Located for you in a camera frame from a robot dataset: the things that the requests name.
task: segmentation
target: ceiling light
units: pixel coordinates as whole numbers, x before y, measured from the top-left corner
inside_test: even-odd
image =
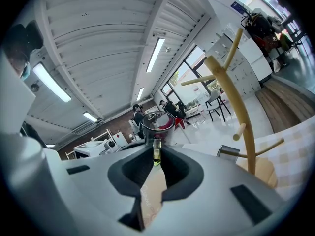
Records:
[[[146,71],[147,73],[149,73],[149,72],[152,71],[152,68],[153,68],[153,66],[154,66],[154,63],[155,63],[156,60],[157,60],[158,54],[159,54],[159,52],[160,52],[160,50],[161,50],[161,48],[162,48],[162,45],[163,45],[164,41],[165,41],[164,38],[159,38],[159,39],[157,40],[157,44],[156,44],[156,46],[154,47],[153,54],[152,54],[152,56],[151,56],[151,58],[150,58],[150,62],[149,62],[149,65],[148,65],[148,68],[147,68],[147,71]]]
[[[140,88],[137,101],[140,100],[144,88]]]
[[[71,100],[71,97],[55,82],[42,63],[37,64],[33,71],[38,78],[61,100],[64,102]]]
[[[97,119],[94,118],[89,112],[84,112],[83,115],[84,115],[86,118],[90,119],[91,121],[97,122]]]

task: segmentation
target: floor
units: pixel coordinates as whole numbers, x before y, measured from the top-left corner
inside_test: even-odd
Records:
[[[259,138],[273,134],[269,119],[256,96],[253,95],[245,99],[244,103],[252,122],[254,137]],[[217,154],[221,145],[241,148],[244,139],[241,137],[240,140],[234,141],[232,138],[240,124],[230,104],[227,103],[226,106],[231,112],[229,114],[224,107],[222,108],[226,122],[223,121],[222,117],[220,119],[216,113],[212,114],[214,122],[211,121],[210,115],[205,113],[203,115],[206,120],[203,123],[201,123],[204,120],[202,116],[191,118],[189,119],[191,125],[184,130],[190,142],[185,137],[183,130],[177,128],[172,137],[172,145],[184,145],[185,148],[196,151],[204,151],[204,148],[207,148],[209,154],[212,155]]]
[[[305,40],[303,45],[298,46],[287,53],[288,66],[282,68],[275,75],[290,80],[315,94],[315,57],[311,47]]]

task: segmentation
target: chair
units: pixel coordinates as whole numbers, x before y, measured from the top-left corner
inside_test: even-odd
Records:
[[[217,100],[218,106],[212,106],[212,105],[211,105],[211,102],[213,102],[213,101],[215,101],[215,100]],[[220,109],[221,109],[221,113],[222,113],[222,116],[223,116],[223,120],[225,121],[224,113],[223,113],[223,110],[222,110],[222,107],[221,107],[221,105],[220,105],[219,100],[220,100],[221,103],[225,106],[225,108],[226,108],[226,110],[229,112],[229,114],[231,114],[231,112],[229,111],[229,109],[226,107],[226,105],[225,105],[224,102],[222,101],[219,91],[218,91],[218,90],[213,90],[213,91],[211,91],[210,99],[206,101],[207,111],[209,112],[209,115],[210,115],[210,117],[211,117],[212,122],[213,122],[213,119],[212,119],[210,110],[216,111],[216,113],[220,116],[220,114],[217,112],[217,108],[220,108]]]

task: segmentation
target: person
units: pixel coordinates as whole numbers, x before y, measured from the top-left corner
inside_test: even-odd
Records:
[[[137,126],[139,127],[139,132],[137,133],[137,135],[141,139],[144,139],[143,127],[142,127],[142,119],[143,119],[142,107],[139,106],[138,104],[134,104],[132,106],[132,109],[133,109],[133,112],[134,112],[133,113],[133,120],[137,124]]]
[[[169,112],[171,115],[173,115],[175,118],[180,118],[183,119],[183,121],[185,123],[187,123],[187,125],[190,125],[191,123],[189,123],[186,118],[185,118],[185,112],[182,112],[172,101],[163,101],[161,100],[159,102],[160,105],[164,106],[164,110]]]
[[[35,21],[30,22],[26,28],[19,24],[9,29],[4,37],[2,48],[12,68],[21,80],[25,80],[30,72],[30,56],[32,51],[43,46],[43,39],[36,28]],[[43,148],[47,148],[37,131],[25,121],[20,133],[22,136],[32,137]]]

